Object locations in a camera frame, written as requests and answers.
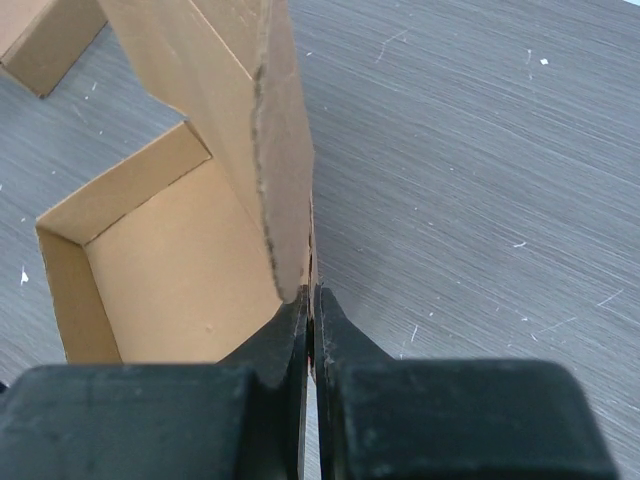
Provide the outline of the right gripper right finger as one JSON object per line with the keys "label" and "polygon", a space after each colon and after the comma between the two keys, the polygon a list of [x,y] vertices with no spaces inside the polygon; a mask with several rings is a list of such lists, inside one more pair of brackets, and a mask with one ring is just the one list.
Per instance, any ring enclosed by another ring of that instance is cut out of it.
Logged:
{"label": "right gripper right finger", "polygon": [[314,294],[326,479],[615,479],[586,395],[536,359],[396,359]]}

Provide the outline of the cardboard box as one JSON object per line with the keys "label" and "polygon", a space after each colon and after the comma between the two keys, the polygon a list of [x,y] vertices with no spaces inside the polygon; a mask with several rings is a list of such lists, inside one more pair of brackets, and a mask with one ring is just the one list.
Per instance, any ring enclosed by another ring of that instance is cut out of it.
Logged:
{"label": "cardboard box", "polygon": [[182,120],[37,220],[66,359],[218,361],[316,280],[288,5],[5,1],[1,71],[47,95],[105,25]]}

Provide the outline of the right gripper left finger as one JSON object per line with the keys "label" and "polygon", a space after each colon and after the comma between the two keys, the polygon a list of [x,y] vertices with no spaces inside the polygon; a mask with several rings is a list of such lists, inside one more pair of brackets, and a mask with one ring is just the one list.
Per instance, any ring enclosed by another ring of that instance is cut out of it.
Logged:
{"label": "right gripper left finger", "polygon": [[300,479],[309,294],[216,363],[48,365],[1,397],[5,479]]}

